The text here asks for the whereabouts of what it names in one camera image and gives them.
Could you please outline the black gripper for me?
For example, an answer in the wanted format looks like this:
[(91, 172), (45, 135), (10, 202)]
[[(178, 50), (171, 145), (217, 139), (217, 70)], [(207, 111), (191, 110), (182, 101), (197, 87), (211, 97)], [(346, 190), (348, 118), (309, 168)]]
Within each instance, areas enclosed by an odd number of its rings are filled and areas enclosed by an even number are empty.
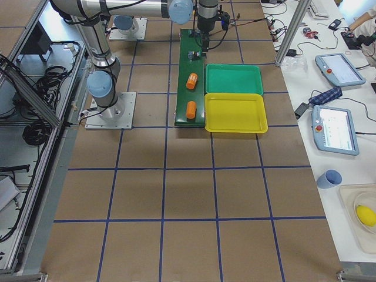
[(201, 56), (206, 56), (208, 53), (210, 35), (208, 32), (200, 31), (201, 36)]

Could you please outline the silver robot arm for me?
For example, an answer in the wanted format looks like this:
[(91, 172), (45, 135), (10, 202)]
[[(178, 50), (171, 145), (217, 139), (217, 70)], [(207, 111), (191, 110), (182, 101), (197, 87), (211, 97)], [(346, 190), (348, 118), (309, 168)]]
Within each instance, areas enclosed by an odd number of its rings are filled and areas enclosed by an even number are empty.
[(107, 118), (123, 115), (124, 107), (116, 93), (120, 62), (113, 55), (101, 16), (152, 16), (185, 24), (193, 12), (192, 1), (52, 1), (51, 5), (70, 25), (76, 25), (94, 64), (87, 80), (98, 114)]
[(220, 22), (224, 31), (228, 30), (230, 16), (219, 7), (218, 1), (115, 1), (106, 2), (107, 9), (114, 16), (114, 24), (123, 33), (136, 32), (139, 23), (136, 16), (154, 16), (167, 18), (176, 24), (185, 24), (190, 19), (197, 21), (193, 29), (198, 31), (200, 39), (196, 43), (202, 54), (211, 47), (210, 32), (216, 22)]

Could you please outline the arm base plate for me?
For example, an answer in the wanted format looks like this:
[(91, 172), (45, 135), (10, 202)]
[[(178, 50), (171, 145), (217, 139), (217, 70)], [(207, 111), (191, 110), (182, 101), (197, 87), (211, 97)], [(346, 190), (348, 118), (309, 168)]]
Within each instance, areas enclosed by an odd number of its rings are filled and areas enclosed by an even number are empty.
[(143, 41), (146, 35), (147, 19), (132, 16), (116, 16), (110, 29), (110, 41)]
[(133, 124), (136, 104), (136, 92), (117, 92), (117, 103), (102, 112), (92, 98), (91, 107), (95, 110), (87, 114), (85, 129), (87, 130), (130, 130)]

